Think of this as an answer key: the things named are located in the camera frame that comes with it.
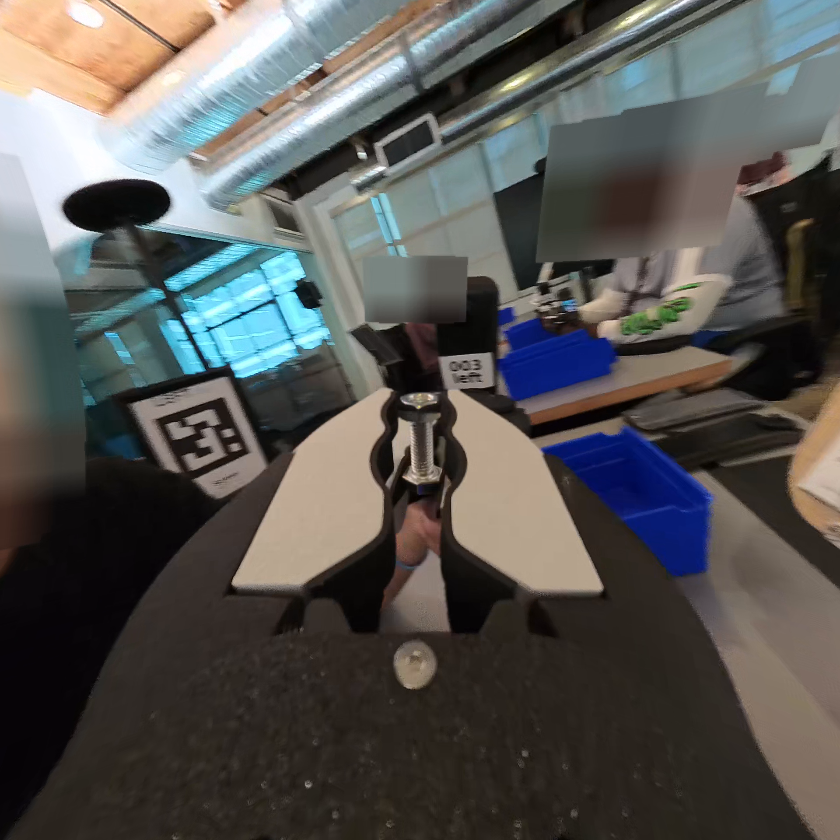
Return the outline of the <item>blue plastic bin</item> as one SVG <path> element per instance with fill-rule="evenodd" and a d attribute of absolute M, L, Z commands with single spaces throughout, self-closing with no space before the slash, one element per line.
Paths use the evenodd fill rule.
<path fill-rule="evenodd" d="M 547 330 L 539 318 L 509 324 L 502 331 L 511 352 L 524 350 L 560 336 L 557 332 Z"/>
<path fill-rule="evenodd" d="M 675 577 L 708 570 L 713 496 L 630 427 L 542 448 L 561 459 Z"/>
<path fill-rule="evenodd" d="M 521 402 L 609 375 L 616 359 L 609 340 L 575 330 L 511 350 L 498 369 L 509 396 Z"/>

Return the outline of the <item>black floor lamp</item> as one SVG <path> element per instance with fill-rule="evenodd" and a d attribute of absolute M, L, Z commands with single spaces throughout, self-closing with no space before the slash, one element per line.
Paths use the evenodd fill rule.
<path fill-rule="evenodd" d="M 163 294 L 181 324 L 187 341 L 207 371 L 211 365 L 186 325 L 174 293 L 165 285 L 159 261 L 141 232 L 142 228 L 156 223 L 166 215 L 171 205 L 169 193 L 157 182 L 118 179 L 77 189 L 64 199 L 61 210 L 66 220 L 76 228 L 99 234 L 121 230 L 129 237 L 140 256 L 143 276 Z"/>

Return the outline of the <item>wooden display board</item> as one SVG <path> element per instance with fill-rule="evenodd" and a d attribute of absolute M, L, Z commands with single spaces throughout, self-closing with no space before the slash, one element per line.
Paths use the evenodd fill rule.
<path fill-rule="evenodd" d="M 839 548 L 839 386 L 797 447 L 787 479 L 794 509 Z"/>

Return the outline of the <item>person's left forearm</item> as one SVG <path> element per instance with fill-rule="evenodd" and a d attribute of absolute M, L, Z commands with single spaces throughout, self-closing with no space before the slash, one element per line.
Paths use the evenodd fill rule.
<path fill-rule="evenodd" d="M 399 596 L 418 569 L 419 566 L 403 566 L 399 564 L 395 567 L 392 577 L 383 592 L 381 603 L 381 609 L 383 611 Z"/>

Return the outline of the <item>person's left hand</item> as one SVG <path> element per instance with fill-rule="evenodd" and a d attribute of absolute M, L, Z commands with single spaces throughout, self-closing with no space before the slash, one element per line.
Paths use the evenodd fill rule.
<path fill-rule="evenodd" d="M 441 521 L 436 503 L 420 500 L 406 508 L 396 534 L 396 558 L 405 563 L 425 561 L 428 554 L 440 556 Z"/>

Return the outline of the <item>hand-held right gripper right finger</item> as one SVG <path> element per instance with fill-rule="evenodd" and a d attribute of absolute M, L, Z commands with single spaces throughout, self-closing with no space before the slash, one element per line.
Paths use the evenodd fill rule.
<path fill-rule="evenodd" d="M 440 565 L 450 630 L 493 607 L 594 599 L 604 584 L 542 450 L 507 416 L 448 391 Z"/>

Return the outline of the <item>black white marker board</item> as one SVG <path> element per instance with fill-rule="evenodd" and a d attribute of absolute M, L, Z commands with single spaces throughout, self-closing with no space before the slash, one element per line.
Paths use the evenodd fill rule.
<path fill-rule="evenodd" d="M 255 415 L 235 374 L 224 366 L 113 397 L 155 465 L 227 500 L 269 466 Z"/>

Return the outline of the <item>silver hex bolt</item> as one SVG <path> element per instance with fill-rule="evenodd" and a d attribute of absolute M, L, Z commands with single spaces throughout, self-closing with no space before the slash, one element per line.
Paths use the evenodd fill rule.
<path fill-rule="evenodd" d="M 420 469 L 438 466 L 435 459 L 435 426 L 441 417 L 439 394 L 413 392 L 402 395 L 398 416 L 409 426 L 410 464 Z"/>

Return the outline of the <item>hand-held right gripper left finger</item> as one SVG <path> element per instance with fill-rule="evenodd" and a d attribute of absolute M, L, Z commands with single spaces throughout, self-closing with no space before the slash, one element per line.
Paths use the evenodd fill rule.
<path fill-rule="evenodd" d="M 381 388 L 332 417 L 290 457 L 233 593 L 336 602 L 357 634 L 380 628 L 396 559 L 396 394 Z"/>

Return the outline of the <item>silver ventilation duct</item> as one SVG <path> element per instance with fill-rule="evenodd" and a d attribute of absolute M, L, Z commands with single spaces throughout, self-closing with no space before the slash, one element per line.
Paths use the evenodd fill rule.
<path fill-rule="evenodd" d="M 213 26 L 100 123 L 121 165 L 160 174 L 392 18 L 400 1 L 251 1 Z"/>
<path fill-rule="evenodd" d="M 299 198 L 358 165 L 375 146 L 428 114 L 445 114 L 582 33 L 578 4 L 527 23 L 525 14 L 481 30 L 479 11 L 438 7 L 321 80 L 212 154 L 201 193 L 227 209 L 277 183 Z"/>

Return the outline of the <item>white framed ceiling vent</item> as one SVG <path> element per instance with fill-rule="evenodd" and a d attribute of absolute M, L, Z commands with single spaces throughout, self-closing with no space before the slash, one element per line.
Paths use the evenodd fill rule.
<path fill-rule="evenodd" d="M 386 171 L 403 168 L 442 145 L 436 117 L 428 112 L 374 142 L 375 158 Z"/>

